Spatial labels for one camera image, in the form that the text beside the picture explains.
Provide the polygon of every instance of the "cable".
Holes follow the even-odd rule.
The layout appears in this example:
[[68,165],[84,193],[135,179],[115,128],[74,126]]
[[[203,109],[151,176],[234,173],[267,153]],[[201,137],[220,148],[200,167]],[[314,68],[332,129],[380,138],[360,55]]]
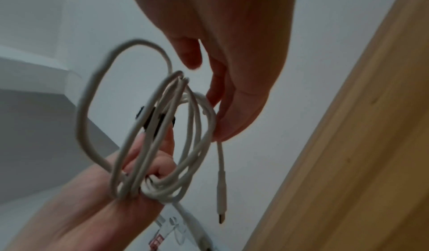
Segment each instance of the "cable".
[[[134,122],[131,130],[129,131],[119,154],[111,165],[107,160],[102,157],[92,145],[88,137],[87,118],[90,104],[95,96],[98,86],[101,83],[106,72],[110,69],[115,59],[125,50],[137,46],[147,46],[158,51],[167,63],[168,76],[161,82],[155,92],[149,98],[144,106],[143,111],[139,114]],[[216,127],[216,114],[210,103],[203,94],[192,92],[188,86],[189,79],[184,77],[181,71],[172,71],[172,63],[167,53],[157,44],[143,39],[134,39],[127,41],[115,49],[113,49],[102,65],[92,74],[83,91],[82,97],[77,105],[76,114],[76,138],[86,155],[96,164],[100,165],[103,169],[111,174],[110,178],[110,192],[117,199],[124,199],[126,196],[131,195],[136,197],[141,190],[147,197],[158,200],[160,203],[172,203],[173,206],[182,215],[183,219],[191,220],[187,226],[192,235],[194,235],[197,243],[204,242],[201,250],[213,250],[211,240],[194,217],[189,217],[191,214],[183,209],[179,201],[186,194],[192,177],[202,164],[211,144],[213,131]],[[179,159],[176,169],[167,177],[158,179],[156,176],[147,176],[149,167],[151,166],[156,153],[162,143],[168,125],[172,121],[177,107],[180,104],[188,103],[188,127],[186,132],[186,141],[183,148],[181,157]],[[207,117],[208,127],[206,133],[202,136],[200,109],[202,108],[203,114]],[[146,129],[146,137],[143,142],[140,154],[135,160],[133,171],[126,175],[122,171],[124,159],[131,148],[131,145],[141,130],[144,123],[148,120],[153,112],[150,123]],[[155,136],[160,114],[165,113],[165,120],[163,120],[159,127],[158,134]],[[193,125],[195,123],[195,135],[193,133]],[[222,144],[218,142],[218,155],[219,155],[219,177],[218,177],[218,214],[219,222],[223,222],[226,212],[226,181],[223,163],[223,150]]]

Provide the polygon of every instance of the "skin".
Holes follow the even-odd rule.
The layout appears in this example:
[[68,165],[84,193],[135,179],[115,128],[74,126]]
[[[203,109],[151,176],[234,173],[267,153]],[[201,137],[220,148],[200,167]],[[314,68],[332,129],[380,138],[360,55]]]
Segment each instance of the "skin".
[[247,128],[264,107],[286,60],[294,0],[135,0],[189,69],[206,49],[207,98],[220,102],[214,140]]
[[[136,137],[124,165],[132,170],[144,134]],[[171,173],[174,139],[172,128],[161,144],[149,175]],[[117,152],[106,159],[113,163]],[[119,251],[145,230],[164,207],[143,194],[135,199],[114,200],[108,190],[110,175],[92,165],[66,184],[26,224],[6,251]]]
[[[214,140],[247,128],[263,109],[286,60],[294,0],[135,0],[169,39],[189,69],[207,51],[213,77],[207,98],[220,102]],[[123,170],[130,172],[144,135],[136,138]],[[169,130],[149,174],[175,169]],[[115,160],[115,153],[107,158]],[[144,195],[115,201],[109,174],[91,166],[46,203],[6,248],[8,251],[121,251],[163,206]]]

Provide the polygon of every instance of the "wooden surface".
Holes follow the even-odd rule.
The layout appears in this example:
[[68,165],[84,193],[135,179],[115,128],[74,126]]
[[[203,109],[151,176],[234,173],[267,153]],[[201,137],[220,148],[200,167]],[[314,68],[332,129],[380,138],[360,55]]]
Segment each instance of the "wooden surface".
[[396,0],[244,250],[429,250],[429,0]]

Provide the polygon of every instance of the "cord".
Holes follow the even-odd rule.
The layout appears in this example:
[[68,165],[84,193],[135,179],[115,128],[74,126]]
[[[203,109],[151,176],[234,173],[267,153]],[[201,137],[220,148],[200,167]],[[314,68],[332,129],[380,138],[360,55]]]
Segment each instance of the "cord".
[[[98,86],[101,83],[106,72],[112,66],[115,59],[125,50],[137,46],[147,46],[158,51],[167,63],[168,76],[164,78],[161,84],[157,87],[155,92],[145,104],[143,111],[140,113],[134,122],[131,130],[129,131],[119,154],[111,165],[107,160],[102,157],[92,145],[88,137],[87,118],[88,111]],[[102,65],[92,74],[83,91],[77,105],[76,114],[76,138],[86,155],[96,164],[100,165],[103,169],[111,174],[110,178],[110,192],[117,199],[124,199],[126,196],[131,195],[136,197],[141,190],[147,197],[158,200],[160,203],[172,203],[173,206],[182,215],[192,235],[194,235],[197,243],[204,242],[201,245],[204,249],[213,250],[213,247],[208,248],[208,243],[211,245],[211,240],[189,212],[185,211],[179,204],[179,201],[186,194],[192,177],[202,164],[211,144],[213,131],[216,127],[216,114],[210,103],[203,94],[192,92],[188,86],[189,79],[184,77],[181,71],[172,71],[172,63],[167,53],[157,44],[143,39],[134,39],[118,45],[109,52],[104,59]],[[147,176],[147,171],[151,166],[156,153],[162,143],[168,125],[172,121],[177,107],[180,104],[188,103],[188,127],[186,132],[186,141],[183,148],[181,157],[179,159],[176,169],[167,177],[158,179],[154,175]],[[208,127],[206,133],[202,136],[200,109],[202,108],[203,114],[207,117]],[[140,154],[135,160],[133,171],[126,175],[122,171],[124,159],[130,150],[130,147],[141,130],[144,123],[148,120],[153,112],[152,119],[146,129],[146,137],[143,142]],[[159,127],[158,134],[154,133],[160,120],[160,114],[165,114]],[[195,135],[193,133],[193,125],[195,123]],[[226,208],[226,181],[223,163],[223,150],[222,144],[217,143],[219,155],[219,177],[218,177],[218,214],[219,222],[222,223],[225,219]]]

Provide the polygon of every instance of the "wooden furniture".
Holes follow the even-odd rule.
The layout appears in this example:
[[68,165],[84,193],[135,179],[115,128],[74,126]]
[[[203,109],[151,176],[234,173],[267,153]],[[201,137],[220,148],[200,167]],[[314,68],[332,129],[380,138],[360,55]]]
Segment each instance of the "wooden furniture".
[[244,250],[429,250],[429,0],[396,0]]

